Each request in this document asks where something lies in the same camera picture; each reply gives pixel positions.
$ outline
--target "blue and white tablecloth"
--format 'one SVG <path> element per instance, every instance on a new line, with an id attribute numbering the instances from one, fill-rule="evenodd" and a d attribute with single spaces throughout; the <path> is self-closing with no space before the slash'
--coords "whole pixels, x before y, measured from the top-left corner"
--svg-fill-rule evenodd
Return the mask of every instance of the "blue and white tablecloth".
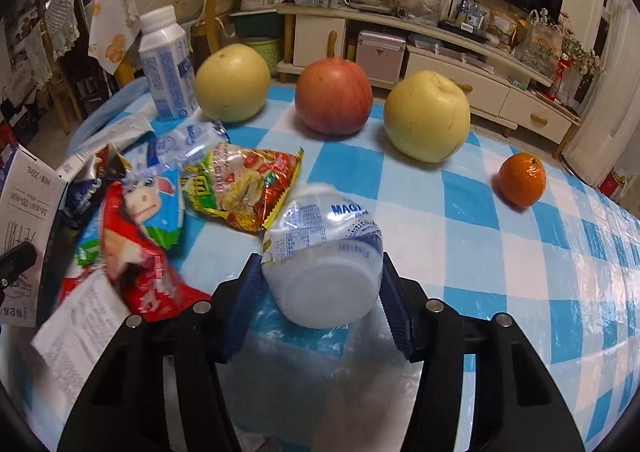
<path id="1" fill-rule="evenodd" d="M 372 212 L 401 276 L 462 315 L 513 315 L 593 449 L 640 380 L 638 220 L 551 165 L 542 199 L 517 213 L 490 187 L 518 152 L 507 143 L 471 133 L 444 164 L 428 165 L 388 142 L 380 104 L 356 136 L 327 141 L 300 123 L 292 100 L 292 89 L 272 87 L 260 114 L 228 126 L 232 143 L 290 153 L 302 146 L 300 180 L 330 183 Z M 153 125 L 158 134 L 175 126 Z M 185 282 L 213 292 L 261 243 L 188 213 L 169 253 Z M 32 427 L 54 448 L 70 408 L 33 350 L 18 347 L 10 376 Z M 241 352 L 219 372 L 233 422 L 269 436 L 269 450 L 390 452 L 406 432 L 421 366 L 396 350 L 380 302 L 348 327 L 317 331 L 287 321 L 267 295 Z M 468 447 L 473 393 L 468 359 L 457 450 Z"/>

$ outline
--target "wooden cabinet handle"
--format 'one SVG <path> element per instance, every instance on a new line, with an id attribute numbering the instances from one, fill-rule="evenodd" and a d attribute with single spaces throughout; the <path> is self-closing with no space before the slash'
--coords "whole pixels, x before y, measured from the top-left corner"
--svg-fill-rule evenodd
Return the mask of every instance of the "wooden cabinet handle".
<path id="1" fill-rule="evenodd" d="M 536 124 L 547 125 L 549 123 L 549 121 L 546 118 L 539 117 L 535 113 L 532 113 L 529 118 L 531 118 L 531 121 L 535 122 Z"/>
<path id="2" fill-rule="evenodd" d="M 474 87 L 471 86 L 471 84 L 458 84 L 457 82 L 455 84 L 465 92 L 465 95 L 468 95 L 474 90 Z"/>
<path id="3" fill-rule="evenodd" d="M 329 39 L 326 43 L 326 56 L 328 58 L 335 57 L 335 41 L 338 40 L 338 32 L 331 30 L 329 32 Z"/>

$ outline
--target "bottle cap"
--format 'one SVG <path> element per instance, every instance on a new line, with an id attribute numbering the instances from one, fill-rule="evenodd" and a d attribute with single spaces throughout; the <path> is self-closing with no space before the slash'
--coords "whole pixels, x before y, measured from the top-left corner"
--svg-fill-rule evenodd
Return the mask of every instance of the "bottle cap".
<path id="1" fill-rule="evenodd" d="M 150 34 L 172 23 L 175 23 L 175 10 L 172 5 L 151 10 L 151 12 L 140 16 L 140 27 L 143 34 Z"/>

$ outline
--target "yogurt bottle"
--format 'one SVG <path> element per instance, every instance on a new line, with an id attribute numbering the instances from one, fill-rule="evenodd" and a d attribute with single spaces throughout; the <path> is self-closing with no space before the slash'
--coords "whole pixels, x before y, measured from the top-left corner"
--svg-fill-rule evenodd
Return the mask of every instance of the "yogurt bottle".
<path id="1" fill-rule="evenodd" d="M 198 109 L 193 92 L 193 66 L 187 49 L 187 35 L 175 21 L 174 7 L 152 10 L 140 17 L 140 61 L 149 80 L 158 119 L 190 116 Z"/>
<path id="2" fill-rule="evenodd" d="M 264 236 L 262 274 L 285 317 L 327 329 L 373 308 L 382 252 L 366 209 L 331 185 L 300 185 Z"/>

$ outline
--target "red apple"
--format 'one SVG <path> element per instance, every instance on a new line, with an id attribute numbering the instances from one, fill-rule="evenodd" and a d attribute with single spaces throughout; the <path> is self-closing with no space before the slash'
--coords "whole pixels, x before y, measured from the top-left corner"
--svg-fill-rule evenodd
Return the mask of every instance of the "red apple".
<path id="1" fill-rule="evenodd" d="M 323 135 L 352 135 L 367 122 L 373 105 L 369 79 L 350 60 L 324 58 L 302 72 L 296 86 L 296 111 Z"/>

